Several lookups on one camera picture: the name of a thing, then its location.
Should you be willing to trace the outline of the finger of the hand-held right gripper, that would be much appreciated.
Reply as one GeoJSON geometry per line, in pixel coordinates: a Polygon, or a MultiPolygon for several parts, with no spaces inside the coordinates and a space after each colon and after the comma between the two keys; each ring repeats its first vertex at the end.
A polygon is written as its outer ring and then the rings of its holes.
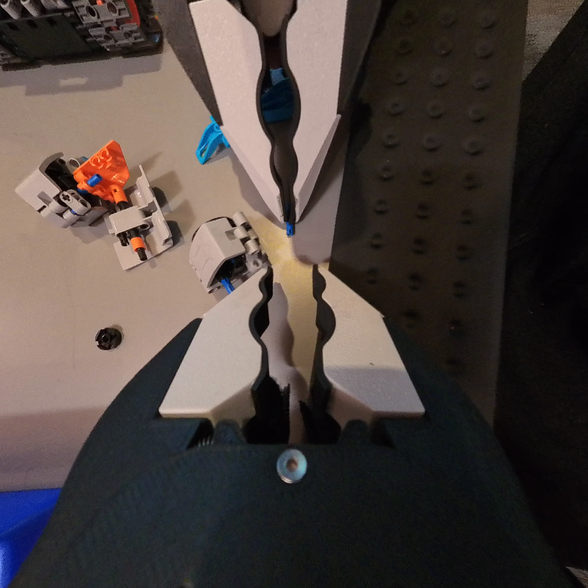
{"type": "Polygon", "coordinates": [[[213,117],[270,211],[284,222],[272,145],[260,118],[258,32],[228,1],[196,1],[189,10],[219,110],[213,117]]]}
{"type": "Polygon", "coordinates": [[[303,215],[336,128],[347,1],[301,1],[286,27],[286,57],[299,95],[293,149],[296,221],[303,215]]]}

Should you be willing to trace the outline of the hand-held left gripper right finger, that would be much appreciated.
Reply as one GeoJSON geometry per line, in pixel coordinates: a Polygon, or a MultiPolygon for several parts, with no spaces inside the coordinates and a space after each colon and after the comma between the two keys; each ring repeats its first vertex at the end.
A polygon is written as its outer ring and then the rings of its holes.
{"type": "Polygon", "coordinates": [[[307,401],[307,439],[334,443],[351,422],[418,419],[425,408],[385,318],[329,270],[312,271],[318,340],[307,401]]]}

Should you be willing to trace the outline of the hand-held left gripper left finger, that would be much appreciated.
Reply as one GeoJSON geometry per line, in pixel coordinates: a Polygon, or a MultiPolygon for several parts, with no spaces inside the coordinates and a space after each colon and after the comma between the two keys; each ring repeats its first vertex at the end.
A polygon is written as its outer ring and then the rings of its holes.
{"type": "Polygon", "coordinates": [[[273,270],[261,269],[204,314],[159,407],[165,418],[235,422],[251,443],[286,443],[289,386],[269,373],[273,270]]]}

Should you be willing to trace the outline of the grey black wheel Lego assembly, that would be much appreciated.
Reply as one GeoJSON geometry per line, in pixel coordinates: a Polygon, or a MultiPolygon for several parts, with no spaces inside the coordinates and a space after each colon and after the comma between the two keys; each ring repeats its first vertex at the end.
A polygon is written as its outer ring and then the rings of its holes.
{"type": "Polygon", "coordinates": [[[236,212],[231,217],[213,218],[195,231],[190,243],[189,263],[202,286],[208,293],[213,293],[224,290],[215,280],[218,268],[225,260],[240,255],[245,255],[247,261],[260,261],[261,268],[256,273],[270,266],[268,255],[249,219],[243,212],[236,212]]]}

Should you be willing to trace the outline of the grey orange axle assembly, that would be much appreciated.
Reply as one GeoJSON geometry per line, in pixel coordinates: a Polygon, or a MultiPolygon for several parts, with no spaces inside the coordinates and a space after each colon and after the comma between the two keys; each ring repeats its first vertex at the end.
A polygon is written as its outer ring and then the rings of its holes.
{"type": "Polygon", "coordinates": [[[109,206],[105,223],[115,237],[114,249],[123,270],[139,267],[173,247],[172,231],[143,167],[127,187],[130,172],[120,144],[109,141],[75,170],[81,195],[109,206]]]}

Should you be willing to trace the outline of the light blue plastic tool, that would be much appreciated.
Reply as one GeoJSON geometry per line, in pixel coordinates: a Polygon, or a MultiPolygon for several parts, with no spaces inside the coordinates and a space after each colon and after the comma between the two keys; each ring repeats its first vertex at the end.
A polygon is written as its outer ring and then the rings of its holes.
{"type": "MultiPolygon", "coordinates": [[[[293,89],[290,78],[283,67],[270,68],[266,71],[261,90],[261,111],[266,124],[290,121],[293,117],[293,89]]],[[[230,148],[219,124],[210,117],[210,124],[204,130],[196,157],[201,164],[207,163],[220,147],[230,148]]]]}

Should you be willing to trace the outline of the dark grey round plate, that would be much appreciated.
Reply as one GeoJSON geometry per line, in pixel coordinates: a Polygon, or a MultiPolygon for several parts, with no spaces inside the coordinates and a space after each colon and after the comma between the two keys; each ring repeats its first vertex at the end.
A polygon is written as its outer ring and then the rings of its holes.
{"type": "Polygon", "coordinates": [[[99,350],[114,350],[122,342],[123,335],[116,327],[104,327],[100,329],[95,335],[96,347],[99,350]]]}

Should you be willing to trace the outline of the grey orange toy robot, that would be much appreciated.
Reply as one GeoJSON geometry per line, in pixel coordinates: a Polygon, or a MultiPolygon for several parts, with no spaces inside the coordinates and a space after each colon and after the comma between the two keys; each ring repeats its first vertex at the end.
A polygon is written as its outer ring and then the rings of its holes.
{"type": "Polygon", "coordinates": [[[160,51],[153,1],[1,1],[1,69],[160,51]]]}

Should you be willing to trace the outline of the black dimpled panel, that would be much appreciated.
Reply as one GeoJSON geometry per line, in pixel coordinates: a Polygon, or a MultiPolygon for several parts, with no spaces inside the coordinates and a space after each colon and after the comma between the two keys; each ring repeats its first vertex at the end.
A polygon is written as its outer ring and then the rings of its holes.
{"type": "Polygon", "coordinates": [[[527,1],[396,1],[352,115],[330,271],[491,421],[527,1]]]}

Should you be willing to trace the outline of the blue plastic bin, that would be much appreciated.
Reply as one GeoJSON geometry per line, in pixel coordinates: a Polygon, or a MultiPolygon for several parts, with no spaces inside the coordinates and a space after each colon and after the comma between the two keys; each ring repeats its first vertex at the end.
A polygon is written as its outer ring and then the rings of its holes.
{"type": "Polygon", "coordinates": [[[46,527],[61,489],[1,492],[1,587],[7,587],[46,527]]]}

